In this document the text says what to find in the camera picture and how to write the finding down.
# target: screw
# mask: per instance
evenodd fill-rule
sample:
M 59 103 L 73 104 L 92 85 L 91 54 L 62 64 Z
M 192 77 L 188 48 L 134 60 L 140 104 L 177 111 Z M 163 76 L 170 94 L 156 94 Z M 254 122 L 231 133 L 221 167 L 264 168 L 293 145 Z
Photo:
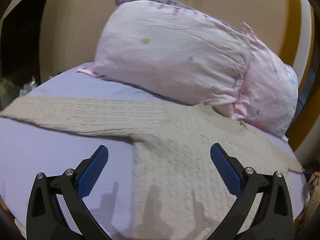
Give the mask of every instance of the screw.
M 245 168 L 245 172 L 248 173 L 248 174 L 253 174 L 254 173 L 254 169 L 253 168 Z
M 71 175 L 73 174 L 73 169 L 68 169 L 68 170 L 66 170 L 65 174 L 66 174 L 67 176 L 71 176 Z
M 42 177 L 43 177 L 43 173 L 42 172 L 37 174 L 37 179 L 42 179 Z
M 283 174 L 282 174 L 281 171 L 276 171 L 276 175 L 277 175 L 277 177 L 279 177 L 279 178 L 282 178 L 282 177 L 283 177 Z

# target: mattress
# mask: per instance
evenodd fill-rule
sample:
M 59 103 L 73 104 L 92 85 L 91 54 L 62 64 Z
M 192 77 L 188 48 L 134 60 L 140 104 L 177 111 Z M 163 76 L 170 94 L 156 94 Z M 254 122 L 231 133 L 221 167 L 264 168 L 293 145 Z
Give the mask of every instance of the mattress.
M 92 63 L 81 66 L 89 67 Z M 129 85 L 77 73 L 78 68 L 50 79 L 27 96 L 165 100 Z M 248 126 L 266 134 L 273 144 L 294 157 L 286 142 Z M 109 150 L 108 163 L 91 194 L 83 201 L 113 239 L 121 239 L 121 235 L 132 236 L 134 148 L 129 139 L 82 137 L 3 118 L 0 118 L 0 127 L 0 195 L 22 226 L 26 226 L 29 194 L 37 173 L 44 172 L 46 176 L 60 175 L 68 168 L 76 168 L 83 159 L 89 158 L 99 145 L 105 145 Z M 296 217 L 308 200 L 308 187 L 302 174 L 290 172 L 288 179 L 292 191 L 293 213 Z M 58 195 L 58 200 L 70 228 L 79 232 L 63 197 Z

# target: cable knit pattern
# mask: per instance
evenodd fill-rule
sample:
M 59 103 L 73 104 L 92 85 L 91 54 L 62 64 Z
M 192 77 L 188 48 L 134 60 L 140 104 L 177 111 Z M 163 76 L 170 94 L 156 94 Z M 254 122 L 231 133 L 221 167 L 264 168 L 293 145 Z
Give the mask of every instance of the cable knit pattern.
M 236 198 L 210 159 L 214 143 L 244 167 L 288 174 L 263 135 L 203 104 L 22 97 L 0 116 L 81 135 L 131 137 L 136 147 L 132 230 L 140 239 L 206 239 L 223 220 Z

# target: beige wall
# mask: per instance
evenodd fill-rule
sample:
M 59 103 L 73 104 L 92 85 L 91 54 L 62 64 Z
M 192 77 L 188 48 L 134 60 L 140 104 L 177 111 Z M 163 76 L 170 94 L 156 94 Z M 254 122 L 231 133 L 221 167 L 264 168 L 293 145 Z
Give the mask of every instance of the beige wall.
M 245 21 L 274 52 L 280 50 L 287 0 L 176 1 L 236 28 Z M 42 81 L 60 70 L 92 61 L 100 33 L 113 10 L 113 0 L 48 0 L 40 39 Z

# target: sweater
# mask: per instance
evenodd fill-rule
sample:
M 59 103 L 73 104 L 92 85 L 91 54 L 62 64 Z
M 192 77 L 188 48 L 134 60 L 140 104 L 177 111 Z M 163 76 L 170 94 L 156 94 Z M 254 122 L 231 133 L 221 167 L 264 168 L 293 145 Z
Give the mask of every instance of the sweater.
M 132 233 L 140 239 L 206 239 L 223 220 L 236 197 L 210 159 L 214 143 L 258 173 L 282 171 L 286 178 L 288 167 L 302 172 L 297 160 L 264 135 L 204 104 L 21 97 L 0 116 L 85 136 L 130 137 L 135 146 Z M 260 199 L 257 195 L 242 231 Z

